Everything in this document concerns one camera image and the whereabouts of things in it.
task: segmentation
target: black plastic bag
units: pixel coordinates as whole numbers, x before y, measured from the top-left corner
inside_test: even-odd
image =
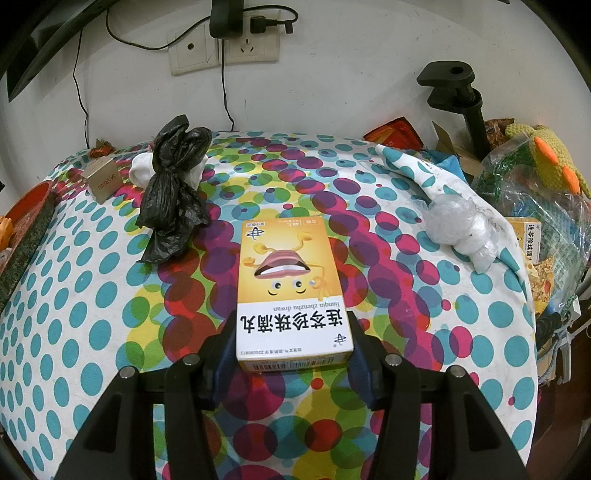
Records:
[[[152,164],[156,175],[144,192],[135,224],[154,230],[142,262],[162,263],[182,255],[193,231],[211,218],[205,205],[184,181],[185,174],[201,161],[212,142],[209,128],[187,132],[189,120],[179,115],[154,140]]]

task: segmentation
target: barcode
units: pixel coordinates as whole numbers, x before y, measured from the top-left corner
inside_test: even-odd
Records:
[[[330,365],[334,363],[334,356],[327,356],[325,358],[316,358],[311,360],[282,362],[282,363],[263,363],[251,365],[251,368],[257,372],[264,371],[280,371],[280,370],[296,370],[299,368],[319,367],[321,365]]]

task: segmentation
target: yellow crocheted dinosaur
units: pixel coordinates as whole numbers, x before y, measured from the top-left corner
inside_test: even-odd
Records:
[[[591,197],[589,186],[574,166],[568,149],[550,128],[544,125],[534,128],[526,124],[512,124],[507,126],[505,132],[510,138],[520,133],[526,133],[531,137],[530,152],[545,187],[569,190],[575,195],[580,195],[582,190],[587,197]]]

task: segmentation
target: white towel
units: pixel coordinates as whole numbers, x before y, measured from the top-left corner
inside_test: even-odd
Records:
[[[144,189],[148,186],[150,179],[156,173],[152,166],[153,152],[140,153],[136,155],[131,161],[131,168],[129,169],[129,179],[135,186]],[[190,170],[184,178],[184,181],[193,190],[199,188],[203,170],[205,170],[205,159],[203,159],[195,168]]]

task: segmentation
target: plastic bag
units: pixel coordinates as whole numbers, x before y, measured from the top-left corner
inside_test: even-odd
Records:
[[[482,162],[472,188],[506,217],[533,217],[542,222],[540,262],[553,258],[554,288],[540,316],[564,318],[591,252],[591,207],[581,195],[546,189],[528,147],[519,135],[494,149]]]
[[[455,194],[435,195],[423,219],[432,241],[453,245],[458,253],[470,257],[477,273],[490,268],[499,252],[498,234],[471,199]]]
[[[156,174],[148,183],[135,221],[139,227],[154,230],[142,262],[162,263],[181,255],[194,229],[211,221],[205,205],[184,176],[203,161],[212,132],[205,127],[187,132],[188,127],[187,117],[179,115],[154,140]]]

